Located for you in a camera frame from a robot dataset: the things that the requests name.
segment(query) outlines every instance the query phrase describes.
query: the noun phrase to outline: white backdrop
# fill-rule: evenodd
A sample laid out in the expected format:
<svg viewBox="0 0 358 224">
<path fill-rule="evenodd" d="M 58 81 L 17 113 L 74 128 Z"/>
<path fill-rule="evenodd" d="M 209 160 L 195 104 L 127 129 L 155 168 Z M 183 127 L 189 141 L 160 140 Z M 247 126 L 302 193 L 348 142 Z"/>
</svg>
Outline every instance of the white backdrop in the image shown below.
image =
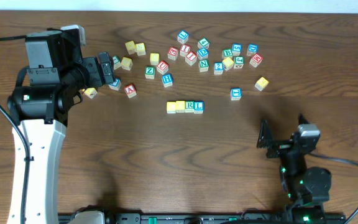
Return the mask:
<svg viewBox="0 0 358 224">
<path fill-rule="evenodd" d="M 358 0 L 0 0 L 0 9 L 358 13 Z"/>
</svg>

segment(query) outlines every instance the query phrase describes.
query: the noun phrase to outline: wooden cube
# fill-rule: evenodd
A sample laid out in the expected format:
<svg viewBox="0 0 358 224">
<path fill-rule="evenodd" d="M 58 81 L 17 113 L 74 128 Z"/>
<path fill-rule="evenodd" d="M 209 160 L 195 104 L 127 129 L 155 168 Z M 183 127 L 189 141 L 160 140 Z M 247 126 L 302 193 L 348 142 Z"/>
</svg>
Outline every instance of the wooden cube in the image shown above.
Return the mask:
<svg viewBox="0 0 358 224">
<path fill-rule="evenodd" d="M 176 107 L 177 107 L 177 113 L 185 112 L 185 102 L 184 101 L 177 101 Z"/>
<path fill-rule="evenodd" d="M 187 40 L 189 40 L 189 34 L 184 30 L 180 31 L 180 33 L 178 34 L 179 43 L 185 44 Z"/>
<path fill-rule="evenodd" d="M 185 61 L 187 62 L 187 64 L 192 66 L 194 65 L 194 63 L 197 62 L 197 55 L 194 54 L 194 52 L 190 52 L 186 55 Z"/>
<path fill-rule="evenodd" d="M 173 78 L 171 74 L 166 74 L 161 76 L 162 83 L 164 84 L 164 87 L 172 86 L 173 85 Z"/>
<path fill-rule="evenodd" d="M 205 47 L 206 49 L 209 48 L 209 40 L 207 38 L 202 38 L 201 40 L 198 41 L 197 47 L 199 49 L 202 49 L 203 47 Z"/>
<path fill-rule="evenodd" d="M 144 75 L 146 76 L 146 78 L 148 79 L 154 79 L 155 76 L 155 68 L 151 67 L 151 66 L 146 66 Z"/>
<path fill-rule="evenodd" d="M 222 75 L 223 74 L 224 65 L 222 62 L 215 62 L 214 64 L 214 75 Z"/>
<path fill-rule="evenodd" d="M 85 94 L 87 97 L 93 99 L 94 96 L 96 96 L 96 94 L 98 94 L 98 92 L 96 91 L 95 88 L 87 88 L 87 89 L 85 90 L 84 94 Z"/>
<path fill-rule="evenodd" d="M 186 101 L 185 113 L 194 113 L 194 101 Z"/>
<path fill-rule="evenodd" d="M 194 102 L 194 114 L 204 113 L 204 102 Z"/>
<path fill-rule="evenodd" d="M 262 62 L 263 59 L 264 58 L 262 56 L 260 56 L 259 54 L 255 54 L 254 56 L 252 56 L 249 63 L 256 68 L 256 67 L 258 67 L 258 65 L 260 65 L 260 63 Z"/>
<path fill-rule="evenodd" d="M 231 100 L 240 100 L 241 99 L 241 89 L 240 88 L 233 88 L 230 91 L 230 99 Z"/>
<path fill-rule="evenodd" d="M 145 47 L 144 43 L 136 44 L 136 53 L 137 53 L 137 56 L 146 55 L 146 47 Z"/>
<path fill-rule="evenodd" d="M 165 74 L 169 69 L 169 66 L 166 62 L 161 61 L 158 65 L 157 65 L 157 71 L 159 73 L 161 73 L 161 75 Z"/>
<path fill-rule="evenodd" d="M 269 81 L 267 81 L 264 77 L 262 77 L 256 82 L 255 87 L 259 91 L 262 91 L 267 86 L 267 84 L 269 84 Z"/>
<path fill-rule="evenodd" d="M 247 56 L 253 56 L 256 53 L 258 53 L 258 45 L 256 44 L 248 45 Z"/>
<path fill-rule="evenodd" d="M 109 84 L 110 89 L 112 90 L 119 90 L 121 87 L 121 80 L 119 78 L 116 78 L 116 81 Z"/>
<path fill-rule="evenodd" d="M 160 54 L 151 53 L 150 54 L 150 64 L 151 65 L 158 65 L 159 62 L 160 62 Z"/>
<path fill-rule="evenodd" d="M 222 51 L 222 58 L 233 58 L 233 52 L 231 51 L 231 49 L 224 49 Z"/>
<path fill-rule="evenodd" d="M 226 59 L 224 59 L 224 60 L 222 61 L 222 63 L 223 63 L 223 65 L 224 65 L 225 71 L 230 70 L 230 68 L 232 68 L 233 65 L 234 65 L 234 62 L 233 62 L 233 60 L 232 60 L 231 58 L 226 58 Z"/>
<path fill-rule="evenodd" d="M 128 54 L 136 53 L 136 46 L 135 46 L 135 42 L 133 40 L 126 42 L 125 47 L 127 47 Z"/>
<path fill-rule="evenodd" d="M 136 96 L 136 89 L 132 84 L 130 84 L 128 86 L 125 86 L 125 93 L 129 98 L 132 98 Z"/>
<path fill-rule="evenodd" d="M 233 56 L 240 56 L 242 50 L 241 44 L 233 44 L 231 47 L 231 52 L 233 53 Z"/>
<path fill-rule="evenodd" d="M 189 45 L 183 44 L 180 47 L 180 56 L 186 57 L 189 54 L 191 47 Z"/>
<path fill-rule="evenodd" d="M 177 112 L 177 103 L 167 102 L 167 113 L 176 113 L 176 112 Z"/>
<path fill-rule="evenodd" d="M 207 59 L 208 54 L 209 54 L 208 50 L 206 48 L 204 48 L 204 47 L 202 49 L 197 50 L 197 57 L 200 60 Z"/>
<path fill-rule="evenodd" d="M 209 68 L 208 59 L 200 60 L 200 62 L 198 63 L 198 69 L 200 70 L 200 72 L 207 72 L 208 68 Z"/>
<path fill-rule="evenodd" d="M 121 67 L 121 62 L 119 61 L 119 57 L 118 56 L 114 56 L 112 58 L 112 63 L 114 64 L 113 69 L 117 69 Z"/>
<path fill-rule="evenodd" d="M 168 50 L 168 58 L 176 60 L 179 56 L 179 50 L 176 47 L 170 47 Z"/>
<path fill-rule="evenodd" d="M 131 70 L 133 66 L 132 59 L 123 57 L 121 61 L 121 67 L 125 70 Z"/>
<path fill-rule="evenodd" d="M 244 57 L 243 56 L 234 57 L 234 69 L 242 68 L 243 66 L 244 66 Z"/>
</svg>

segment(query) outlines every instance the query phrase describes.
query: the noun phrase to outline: wooden surface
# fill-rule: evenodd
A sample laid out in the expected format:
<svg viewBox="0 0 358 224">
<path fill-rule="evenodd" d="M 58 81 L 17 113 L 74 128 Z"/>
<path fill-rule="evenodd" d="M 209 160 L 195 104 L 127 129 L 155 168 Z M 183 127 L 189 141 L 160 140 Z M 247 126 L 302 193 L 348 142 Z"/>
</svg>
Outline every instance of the wooden surface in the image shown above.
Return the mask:
<svg viewBox="0 0 358 224">
<path fill-rule="evenodd" d="M 85 28 L 85 57 L 108 51 L 122 58 L 129 40 L 144 42 L 147 56 L 131 55 L 132 71 L 116 72 L 123 84 L 135 84 L 135 98 L 128 99 L 123 87 L 104 86 L 70 110 L 59 212 L 89 204 L 145 213 L 281 209 L 288 199 L 279 161 L 255 148 L 261 118 L 276 137 L 289 138 L 302 112 L 321 130 L 319 153 L 358 161 L 358 15 L 0 11 L 0 37 L 68 24 Z M 199 73 L 183 57 L 167 59 L 169 47 L 180 46 L 181 29 L 190 33 L 193 50 L 198 39 L 210 40 L 211 65 L 235 42 L 259 44 L 264 61 L 222 76 L 214 76 L 212 67 Z M 173 86 L 164 88 L 160 75 L 145 79 L 151 52 L 169 63 Z M 27 64 L 23 40 L 0 43 L 5 107 L 17 72 Z M 270 82 L 263 92 L 254 88 L 261 76 Z M 240 101 L 230 101 L 233 87 L 242 88 Z M 204 114 L 166 114 L 170 100 L 203 100 Z M 11 201 L 11 129 L 0 114 L 0 223 Z M 333 174 L 326 211 L 349 216 L 358 206 L 358 169 L 313 157 L 307 162 Z"/>
</svg>

